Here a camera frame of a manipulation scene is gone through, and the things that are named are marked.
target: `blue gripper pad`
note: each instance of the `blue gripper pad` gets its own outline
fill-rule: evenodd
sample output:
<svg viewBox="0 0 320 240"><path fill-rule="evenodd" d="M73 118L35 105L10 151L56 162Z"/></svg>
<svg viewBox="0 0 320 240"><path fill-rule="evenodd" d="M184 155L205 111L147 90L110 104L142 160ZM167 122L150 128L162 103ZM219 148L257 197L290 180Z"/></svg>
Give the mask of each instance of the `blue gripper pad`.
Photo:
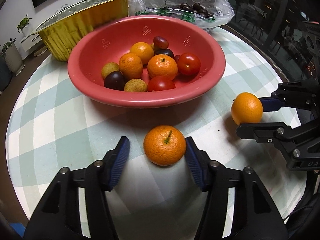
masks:
<svg viewBox="0 0 320 240"><path fill-rule="evenodd" d="M105 162L105 171L103 172L103 184L106 184L107 190L111 191L119 182L123 167L128 159L130 151L130 141L126 136L122 136L114 150L107 152L103 161Z"/></svg>
<svg viewBox="0 0 320 240"><path fill-rule="evenodd" d="M285 106L284 99L278 97L259 98L262 103L263 112L276 112Z"/></svg>
<svg viewBox="0 0 320 240"><path fill-rule="evenodd" d="M208 167L210 157L205 151L197 148L192 137L187 137L186 143L185 158L193 180L203 192L208 191L209 186L212 184L212 176Z"/></svg>

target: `plant pot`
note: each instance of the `plant pot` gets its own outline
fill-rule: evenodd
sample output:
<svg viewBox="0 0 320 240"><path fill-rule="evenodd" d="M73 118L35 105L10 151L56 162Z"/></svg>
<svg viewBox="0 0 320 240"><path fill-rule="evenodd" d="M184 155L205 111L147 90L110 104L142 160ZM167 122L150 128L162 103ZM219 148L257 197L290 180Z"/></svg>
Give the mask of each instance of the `plant pot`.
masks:
<svg viewBox="0 0 320 240"><path fill-rule="evenodd" d="M31 23L28 23L26 27L24 27L21 32L26 37L32 32L33 28Z"/></svg>
<svg viewBox="0 0 320 240"><path fill-rule="evenodd" d="M24 67L24 63L15 44L12 44L6 50L4 54L4 59L10 71L13 72L16 76L19 75L19 73Z"/></svg>

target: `glass door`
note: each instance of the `glass door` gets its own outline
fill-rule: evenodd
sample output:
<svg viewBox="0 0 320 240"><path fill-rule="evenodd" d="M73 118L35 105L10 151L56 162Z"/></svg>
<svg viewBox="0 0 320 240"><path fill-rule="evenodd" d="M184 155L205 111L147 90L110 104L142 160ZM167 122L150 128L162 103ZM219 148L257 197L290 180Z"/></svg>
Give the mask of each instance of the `glass door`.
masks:
<svg viewBox="0 0 320 240"><path fill-rule="evenodd" d="M315 78L318 61L304 23L313 14L305 0L228 1L235 11L228 25L267 54L290 81Z"/></svg>

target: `red tomato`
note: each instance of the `red tomato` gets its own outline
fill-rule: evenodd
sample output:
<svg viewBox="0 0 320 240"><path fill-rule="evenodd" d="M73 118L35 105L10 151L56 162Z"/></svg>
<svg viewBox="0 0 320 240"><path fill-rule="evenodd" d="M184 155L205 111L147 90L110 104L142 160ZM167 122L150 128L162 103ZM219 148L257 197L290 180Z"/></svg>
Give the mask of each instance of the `red tomato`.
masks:
<svg viewBox="0 0 320 240"><path fill-rule="evenodd" d="M162 91L176 88L173 81L167 76L156 76L152 78L148 83L148 92Z"/></svg>
<svg viewBox="0 0 320 240"><path fill-rule="evenodd" d="M201 67L199 58L192 53L183 53L177 65L179 72L188 76L198 73Z"/></svg>

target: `checkered tablecloth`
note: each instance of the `checkered tablecloth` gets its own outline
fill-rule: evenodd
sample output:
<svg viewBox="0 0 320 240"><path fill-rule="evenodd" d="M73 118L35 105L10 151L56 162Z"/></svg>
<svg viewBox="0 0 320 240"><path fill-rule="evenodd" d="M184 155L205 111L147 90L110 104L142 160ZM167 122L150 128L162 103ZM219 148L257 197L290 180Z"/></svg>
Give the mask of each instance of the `checkered tablecloth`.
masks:
<svg viewBox="0 0 320 240"><path fill-rule="evenodd" d="M281 215L288 215L303 194L306 173L287 171L272 145L238 139L230 117L236 95L247 91L269 96L281 80L262 56L233 34L216 28L212 36L226 55L223 78L203 96L165 108L128 109L92 101L72 85L67 64L49 56L19 96L6 135L9 173L27 217L61 167L87 167L124 135L131 142L129 159L118 186L107 193L120 239L193 239L207 194L194 184L184 158L165 168L147 160L144 136L160 124L192 136L199 149L226 167L252 166ZM289 108L264 113L263 121L300 125L295 109ZM232 189L229 196L225 236L231 230ZM82 229L88 236L82 190L79 199Z"/></svg>

